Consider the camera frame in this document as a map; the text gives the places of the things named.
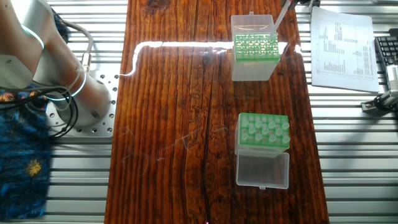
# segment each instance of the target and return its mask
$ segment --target blue cloth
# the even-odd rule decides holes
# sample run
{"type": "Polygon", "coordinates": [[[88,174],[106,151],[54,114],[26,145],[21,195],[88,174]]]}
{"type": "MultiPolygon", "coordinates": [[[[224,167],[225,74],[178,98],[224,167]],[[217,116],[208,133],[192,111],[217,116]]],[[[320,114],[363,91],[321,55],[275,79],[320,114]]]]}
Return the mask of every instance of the blue cloth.
{"type": "MultiPolygon", "coordinates": [[[[55,12],[54,19],[67,42],[65,24],[55,12]]],[[[30,94],[0,90],[0,101],[18,100],[30,94]]],[[[47,100],[41,96],[14,110],[0,111],[0,222],[41,217],[45,211],[51,157],[46,105],[47,100]]]]}

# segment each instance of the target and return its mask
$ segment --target wooden table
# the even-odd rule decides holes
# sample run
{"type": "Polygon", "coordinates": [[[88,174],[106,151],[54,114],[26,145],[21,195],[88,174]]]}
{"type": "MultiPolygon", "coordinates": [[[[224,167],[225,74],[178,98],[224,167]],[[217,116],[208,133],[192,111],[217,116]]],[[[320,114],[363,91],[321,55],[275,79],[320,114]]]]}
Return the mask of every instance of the wooden table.
{"type": "Polygon", "coordinates": [[[105,223],[329,222],[294,11],[268,82],[232,82],[230,50],[183,47],[231,42],[231,15],[249,11],[276,20],[279,0],[129,1],[121,72],[138,62],[119,84],[105,223]],[[288,190],[236,185],[242,112],[289,116],[288,190]]]}

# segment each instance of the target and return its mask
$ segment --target keyboard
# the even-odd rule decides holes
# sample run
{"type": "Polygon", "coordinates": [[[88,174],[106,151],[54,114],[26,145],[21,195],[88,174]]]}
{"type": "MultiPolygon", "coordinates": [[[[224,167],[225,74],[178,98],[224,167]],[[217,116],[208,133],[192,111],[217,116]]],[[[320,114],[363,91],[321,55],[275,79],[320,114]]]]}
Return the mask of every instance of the keyboard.
{"type": "Polygon", "coordinates": [[[398,39],[397,37],[376,37],[374,42],[377,55],[386,71],[388,65],[394,64],[394,56],[398,57],[398,39]]]}

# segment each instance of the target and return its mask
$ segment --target black cable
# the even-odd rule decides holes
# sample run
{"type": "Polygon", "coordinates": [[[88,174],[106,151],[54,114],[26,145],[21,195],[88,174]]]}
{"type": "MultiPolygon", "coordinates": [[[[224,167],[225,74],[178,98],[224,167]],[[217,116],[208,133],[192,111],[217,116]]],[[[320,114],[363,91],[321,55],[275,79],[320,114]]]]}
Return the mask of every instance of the black cable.
{"type": "Polygon", "coordinates": [[[27,98],[24,98],[24,99],[20,99],[20,100],[1,101],[0,105],[7,105],[7,104],[15,104],[15,105],[14,106],[7,106],[7,107],[0,108],[0,111],[6,111],[6,110],[11,110],[11,109],[14,109],[14,108],[18,108],[18,107],[20,107],[20,106],[32,101],[33,99],[36,99],[36,98],[38,98],[38,97],[40,97],[40,96],[42,96],[44,94],[50,93],[50,92],[55,91],[55,90],[56,90],[56,88],[55,89],[50,89],[50,90],[45,90],[43,92],[37,93],[37,94],[35,94],[33,96],[30,96],[30,97],[27,97],[27,98]]]}
{"type": "Polygon", "coordinates": [[[65,98],[65,101],[66,101],[66,102],[68,103],[68,105],[69,105],[68,107],[69,107],[69,110],[70,110],[70,116],[69,116],[67,125],[66,125],[65,127],[63,127],[63,128],[61,129],[61,131],[59,131],[59,132],[57,132],[57,133],[51,135],[51,136],[50,136],[50,139],[59,138],[58,135],[59,135],[59,134],[62,134],[62,133],[64,133],[64,132],[68,133],[68,132],[70,131],[70,129],[68,129],[68,127],[70,126],[70,123],[71,123],[72,118],[73,118],[73,108],[72,108],[71,104],[69,103],[69,97],[70,97],[70,95],[69,95],[69,94],[66,95],[64,92],[61,92],[61,91],[60,91],[60,93],[62,94],[62,96],[65,98]]]}
{"type": "Polygon", "coordinates": [[[76,122],[78,120],[78,107],[77,107],[76,101],[75,101],[75,99],[73,99],[73,97],[68,92],[66,92],[67,93],[66,94],[65,90],[63,88],[53,88],[53,89],[45,90],[45,91],[37,93],[37,94],[35,94],[33,96],[30,96],[30,97],[27,97],[27,98],[24,98],[24,99],[20,99],[20,100],[1,101],[0,105],[8,105],[8,104],[15,104],[15,105],[7,106],[7,107],[4,107],[4,108],[0,108],[0,111],[6,111],[6,110],[12,110],[12,109],[18,108],[18,107],[20,107],[20,106],[22,106],[24,104],[27,104],[27,103],[31,102],[32,100],[34,100],[34,99],[36,99],[36,98],[38,98],[40,96],[43,96],[44,94],[50,93],[52,91],[57,91],[57,92],[61,93],[62,96],[65,98],[66,102],[68,103],[69,109],[70,109],[70,117],[69,117],[69,120],[67,122],[67,125],[65,127],[63,127],[61,129],[61,131],[59,131],[59,132],[57,132],[57,133],[55,133],[55,134],[50,136],[50,139],[60,138],[60,137],[62,137],[64,135],[66,135],[67,133],[69,133],[73,129],[73,127],[76,125],[76,122]],[[73,107],[75,109],[76,115],[75,115],[75,120],[73,121],[73,124],[71,125],[71,122],[72,122],[72,119],[73,119],[73,115],[74,115],[73,107]]]}
{"type": "Polygon", "coordinates": [[[54,138],[60,138],[60,137],[63,137],[64,135],[68,134],[68,132],[70,132],[70,130],[72,130],[73,127],[75,127],[75,125],[76,125],[76,123],[77,123],[77,120],[78,120],[78,118],[79,118],[79,109],[78,109],[78,107],[77,107],[77,104],[76,104],[75,99],[73,99],[73,97],[71,97],[71,99],[72,99],[71,105],[75,106],[75,112],[76,112],[75,120],[73,121],[73,124],[69,127],[68,130],[66,130],[64,133],[62,133],[61,135],[56,136],[56,137],[54,137],[54,138]]]}

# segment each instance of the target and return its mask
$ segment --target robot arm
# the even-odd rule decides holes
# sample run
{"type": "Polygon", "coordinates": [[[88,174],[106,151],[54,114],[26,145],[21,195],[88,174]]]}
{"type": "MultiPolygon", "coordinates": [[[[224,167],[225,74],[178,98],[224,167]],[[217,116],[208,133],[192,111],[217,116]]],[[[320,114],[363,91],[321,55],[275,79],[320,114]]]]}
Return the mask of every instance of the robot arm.
{"type": "MultiPolygon", "coordinates": [[[[0,0],[0,88],[30,84],[65,87],[77,103],[78,126],[93,124],[108,112],[108,89],[68,48],[46,0],[0,0]]],[[[57,108],[68,106],[61,93],[46,96],[57,108]]],[[[67,110],[58,114],[64,121],[70,117],[67,110]]]]}
{"type": "MultiPolygon", "coordinates": [[[[280,0],[280,5],[284,6],[286,1],[287,0],[280,0]]],[[[292,0],[291,5],[289,6],[289,10],[293,10],[294,7],[296,7],[297,3],[306,4],[306,5],[312,4],[312,6],[319,6],[320,5],[320,0],[292,0]]]]}
{"type": "Polygon", "coordinates": [[[43,46],[22,28],[10,0],[0,0],[0,34],[0,86],[25,88],[33,79],[43,46]]]}

